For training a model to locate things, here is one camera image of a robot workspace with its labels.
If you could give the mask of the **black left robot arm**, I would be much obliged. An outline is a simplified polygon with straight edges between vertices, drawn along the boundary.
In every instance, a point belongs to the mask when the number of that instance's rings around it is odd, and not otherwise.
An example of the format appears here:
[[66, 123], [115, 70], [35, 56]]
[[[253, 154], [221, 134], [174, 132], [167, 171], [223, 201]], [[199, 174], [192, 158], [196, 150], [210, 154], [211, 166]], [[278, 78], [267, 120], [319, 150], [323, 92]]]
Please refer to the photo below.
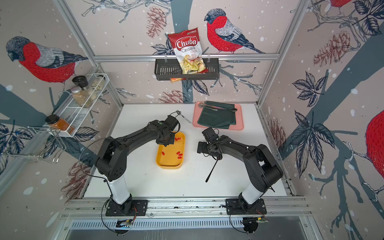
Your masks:
[[168, 116], [164, 121], [151, 121], [132, 134], [103, 140], [95, 165], [99, 173], [107, 178], [114, 204], [122, 210], [131, 209], [132, 195], [124, 178], [128, 155], [151, 141], [165, 147], [174, 144], [175, 129], [179, 131], [180, 128], [179, 121]]

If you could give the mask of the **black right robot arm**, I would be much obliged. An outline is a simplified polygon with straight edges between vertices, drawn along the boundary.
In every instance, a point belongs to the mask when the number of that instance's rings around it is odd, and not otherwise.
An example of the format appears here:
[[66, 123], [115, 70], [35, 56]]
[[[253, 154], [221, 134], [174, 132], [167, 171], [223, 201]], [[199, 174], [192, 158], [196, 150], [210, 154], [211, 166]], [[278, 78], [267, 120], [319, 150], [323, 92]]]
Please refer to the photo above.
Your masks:
[[240, 193], [239, 202], [248, 207], [284, 175], [275, 157], [263, 144], [245, 145], [223, 135], [211, 142], [199, 142], [197, 153], [212, 156], [218, 161], [223, 155], [229, 155], [244, 163], [250, 184]]

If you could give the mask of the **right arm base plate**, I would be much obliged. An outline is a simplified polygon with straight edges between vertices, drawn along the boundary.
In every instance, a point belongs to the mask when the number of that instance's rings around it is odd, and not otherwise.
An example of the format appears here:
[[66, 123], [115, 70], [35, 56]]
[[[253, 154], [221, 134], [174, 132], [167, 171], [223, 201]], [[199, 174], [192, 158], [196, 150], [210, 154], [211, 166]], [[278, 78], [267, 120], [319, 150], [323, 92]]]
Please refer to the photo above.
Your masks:
[[263, 199], [257, 199], [249, 205], [243, 199], [226, 199], [225, 207], [228, 215], [266, 215], [266, 205]]

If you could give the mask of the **yellow plastic storage tray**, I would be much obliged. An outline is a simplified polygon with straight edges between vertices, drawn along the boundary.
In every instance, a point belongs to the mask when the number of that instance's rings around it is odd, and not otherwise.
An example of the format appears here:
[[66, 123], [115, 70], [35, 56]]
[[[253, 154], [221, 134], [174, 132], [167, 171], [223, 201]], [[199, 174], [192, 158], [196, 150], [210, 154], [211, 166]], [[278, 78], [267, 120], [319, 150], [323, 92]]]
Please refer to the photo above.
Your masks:
[[[162, 168], [162, 169], [179, 169], [184, 161], [184, 155], [185, 155], [185, 145], [186, 145], [186, 136], [182, 132], [178, 132], [175, 136], [175, 138], [181, 138], [181, 140], [178, 140], [174, 142], [173, 145], [169, 145], [167, 147], [163, 145], [159, 145], [157, 157], [156, 157], [156, 164]], [[182, 155], [182, 159], [178, 159], [177, 152], [181, 152], [180, 156]]]

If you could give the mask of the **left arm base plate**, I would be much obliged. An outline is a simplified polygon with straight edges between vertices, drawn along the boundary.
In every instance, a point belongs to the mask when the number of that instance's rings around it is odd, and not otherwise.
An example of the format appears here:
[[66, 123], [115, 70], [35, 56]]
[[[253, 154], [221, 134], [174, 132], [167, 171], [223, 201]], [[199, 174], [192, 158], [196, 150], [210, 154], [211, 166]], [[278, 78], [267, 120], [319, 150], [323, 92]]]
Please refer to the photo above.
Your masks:
[[148, 208], [148, 200], [128, 199], [122, 205], [111, 200], [107, 205], [107, 217], [145, 216]]

